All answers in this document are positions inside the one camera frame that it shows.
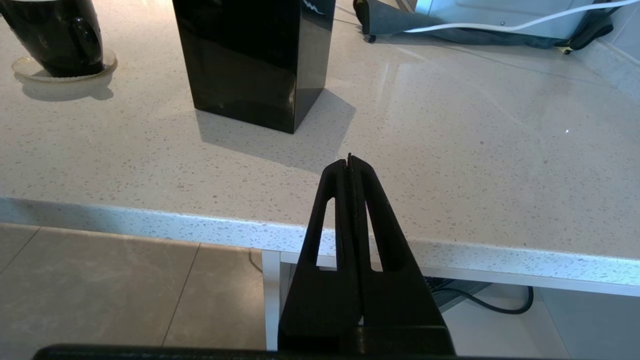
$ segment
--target black box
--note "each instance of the black box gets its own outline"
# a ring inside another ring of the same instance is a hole
[[[324,88],[335,0],[173,0],[196,109],[294,133]]]

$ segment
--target black cable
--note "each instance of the black cable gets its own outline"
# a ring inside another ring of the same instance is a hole
[[[520,308],[520,309],[503,309],[501,307],[497,307],[497,306],[493,306],[491,304],[487,304],[484,301],[480,300],[479,298],[471,295],[470,293],[467,293],[465,291],[462,290],[458,290],[458,289],[452,289],[452,288],[441,288],[441,289],[435,289],[435,290],[431,290],[431,293],[439,293],[439,292],[443,292],[443,291],[447,291],[450,293],[456,293],[462,297],[466,297],[467,299],[471,300],[472,302],[475,302],[476,304],[482,306],[482,307],[486,307],[489,310],[493,310],[497,313],[502,313],[502,314],[509,314],[509,315],[520,315],[520,314],[524,314],[526,313],[531,306],[533,305],[533,287],[532,286],[528,286],[527,290],[529,291],[529,295],[527,297],[527,302],[524,303],[524,305]]]

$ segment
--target white countertop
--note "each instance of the white countertop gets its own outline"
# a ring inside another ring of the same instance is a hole
[[[296,252],[352,152],[421,265],[640,285],[640,106],[574,57],[368,44],[339,0],[326,89],[288,135],[194,110],[170,0],[94,3],[119,66],[88,97],[23,91],[0,21],[0,221]]]

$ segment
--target black cup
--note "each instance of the black cup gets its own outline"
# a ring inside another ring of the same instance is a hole
[[[0,12],[52,76],[103,70],[102,38],[91,0],[0,0]]]

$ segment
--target beige floor tile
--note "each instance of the beige floor tile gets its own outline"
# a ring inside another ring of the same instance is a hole
[[[261,266],[259,250],[202,244],[164,345],[264,350]]]
[[[39,228],[0,223],[0,274]]]
[[[0,275],[0,359],[52,343],[160,345],[197,248],[41,228]]]

